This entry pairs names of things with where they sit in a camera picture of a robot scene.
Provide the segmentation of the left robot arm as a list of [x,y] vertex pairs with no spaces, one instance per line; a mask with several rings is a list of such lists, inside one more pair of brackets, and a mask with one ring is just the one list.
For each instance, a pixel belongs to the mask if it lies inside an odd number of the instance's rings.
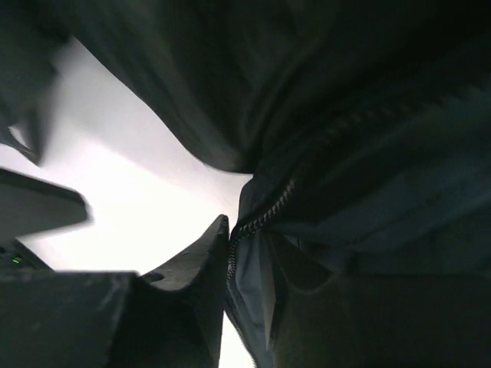
[[1,270],[48,270],[20,238],[77,225],[88,218],[87,204],[78,192],[2,169]]

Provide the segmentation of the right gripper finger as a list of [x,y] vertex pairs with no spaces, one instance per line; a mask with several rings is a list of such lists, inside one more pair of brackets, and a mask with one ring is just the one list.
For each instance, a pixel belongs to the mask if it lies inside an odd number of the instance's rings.
[[229,221],[155,271],[1,276],[3,367],[216,367]]

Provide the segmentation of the dark grey zip jacket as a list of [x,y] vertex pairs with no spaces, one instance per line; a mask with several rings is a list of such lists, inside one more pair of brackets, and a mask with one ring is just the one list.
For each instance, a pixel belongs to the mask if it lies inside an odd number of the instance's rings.
[[3,1],[1,142],[33,163],[70,36],[251,176],[223,318],[255,366],[490,365],[488,1]]

